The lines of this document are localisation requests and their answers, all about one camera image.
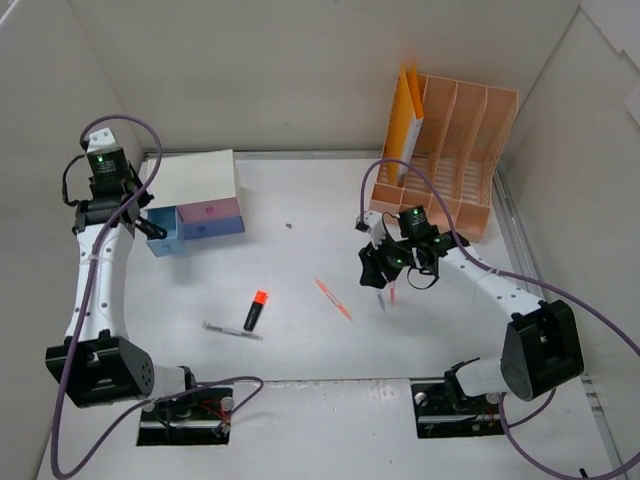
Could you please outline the pink drawer with knob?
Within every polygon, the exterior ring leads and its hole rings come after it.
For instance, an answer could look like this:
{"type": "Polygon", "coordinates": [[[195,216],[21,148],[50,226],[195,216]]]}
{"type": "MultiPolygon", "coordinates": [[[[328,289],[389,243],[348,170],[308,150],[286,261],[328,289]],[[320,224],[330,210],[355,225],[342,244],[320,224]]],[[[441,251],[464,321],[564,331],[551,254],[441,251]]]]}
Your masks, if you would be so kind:
{"type": "Polygon", "coordinates": [[[210,222],[242,215],[236,197],[181,204],[177,210],[185,223],[210,222]]]}

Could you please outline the orange cap black highlighter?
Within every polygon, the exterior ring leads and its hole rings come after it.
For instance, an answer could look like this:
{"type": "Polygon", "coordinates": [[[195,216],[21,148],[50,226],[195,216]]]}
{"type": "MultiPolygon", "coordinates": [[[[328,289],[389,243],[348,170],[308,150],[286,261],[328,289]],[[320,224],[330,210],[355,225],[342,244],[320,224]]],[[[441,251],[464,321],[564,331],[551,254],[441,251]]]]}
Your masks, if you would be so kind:
{"type": "Polygon", "coordinates": [[[268,300],[267,292],[265,291],[256,292],[243,325],[244,331],[252,332],[255,329],[255,326],[260,318],[260,315],[262,313],[262,310],[267,300],[268,300]]]}

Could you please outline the orange folder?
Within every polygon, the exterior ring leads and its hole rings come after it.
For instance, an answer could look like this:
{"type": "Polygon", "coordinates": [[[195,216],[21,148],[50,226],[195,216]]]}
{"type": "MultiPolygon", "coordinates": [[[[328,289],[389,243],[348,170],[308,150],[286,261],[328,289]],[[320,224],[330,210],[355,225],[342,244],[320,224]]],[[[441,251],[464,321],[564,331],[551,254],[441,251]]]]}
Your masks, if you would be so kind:
{"type": "Polygon", "coordinates": [[[401,66],[384,142],[385,158],[410,161],[424,119],[422,94],[416,66],[401,66]]]}

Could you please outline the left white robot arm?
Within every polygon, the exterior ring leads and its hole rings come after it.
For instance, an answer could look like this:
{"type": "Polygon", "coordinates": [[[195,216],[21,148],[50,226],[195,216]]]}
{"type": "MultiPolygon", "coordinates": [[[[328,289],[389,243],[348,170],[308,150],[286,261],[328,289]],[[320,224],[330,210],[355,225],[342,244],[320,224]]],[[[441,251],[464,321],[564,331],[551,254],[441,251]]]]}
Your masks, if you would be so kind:
{"type": "Polygon", "coordinates": [[[92,197],[78,203],[72,228],[80,253],[74,309],[63,343],[46,351],[46,367],[79,408],[164,397],[164,408],[175,418],[191,418],[200,406],[191,370],[155,365],[130,341],[124,319],[135,234],[145,235],[161,254],[178,253],[181,221],[171,209],[142,216],[153,197],[140,190],[122,148],[93,149],[88,161],[92,197]]]}

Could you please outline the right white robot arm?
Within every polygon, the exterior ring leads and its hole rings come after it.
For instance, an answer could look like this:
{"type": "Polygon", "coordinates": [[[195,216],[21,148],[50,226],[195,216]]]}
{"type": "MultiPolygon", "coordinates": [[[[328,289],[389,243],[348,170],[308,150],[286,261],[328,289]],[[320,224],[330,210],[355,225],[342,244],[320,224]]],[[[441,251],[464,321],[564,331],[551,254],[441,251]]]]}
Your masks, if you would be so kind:
{"type": "Polygon", "coordinates": [[[454,286],[504,332],[499,357],[464,361],[446,373],[442,398],[449,409],[464,412],[480,395],[490,393],[531,401],[583,373],[575,316],[568,304],[548,303],[503,273],[481,268],[469,242],[451,231],[440,232],[421,207],[401,212],[397,220],[403,236],[399,241],[391,237],[381,213],[368,211],[357,220],[357,230],[369,236],[358,253],[361,285],[382,290],[401,273],[416,270],[454,286]]]}

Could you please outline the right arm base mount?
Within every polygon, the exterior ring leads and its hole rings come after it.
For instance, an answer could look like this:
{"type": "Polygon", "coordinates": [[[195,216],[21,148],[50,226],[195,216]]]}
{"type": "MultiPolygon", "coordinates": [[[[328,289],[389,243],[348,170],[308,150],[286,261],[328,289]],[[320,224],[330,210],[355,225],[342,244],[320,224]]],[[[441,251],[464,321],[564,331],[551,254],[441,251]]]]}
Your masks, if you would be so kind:
{"type": "Polygon", "coordinates": [[[485,396],[454,396],[444,380],[412,381],[411,399],[418,439],[503,436],[498,406],[485,396]]]}

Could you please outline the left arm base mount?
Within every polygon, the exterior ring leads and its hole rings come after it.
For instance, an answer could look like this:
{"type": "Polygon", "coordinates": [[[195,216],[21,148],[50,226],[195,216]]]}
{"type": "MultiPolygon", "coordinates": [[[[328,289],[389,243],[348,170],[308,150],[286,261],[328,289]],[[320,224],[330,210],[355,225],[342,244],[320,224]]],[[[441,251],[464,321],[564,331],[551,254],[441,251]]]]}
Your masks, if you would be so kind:
{"type": "Polygon", "coordinates": [[[230,386],[215,387],[179,400],[155,405],[140,415],[137,447],[227,445],[230,412],[235,406],[230,386]]]}

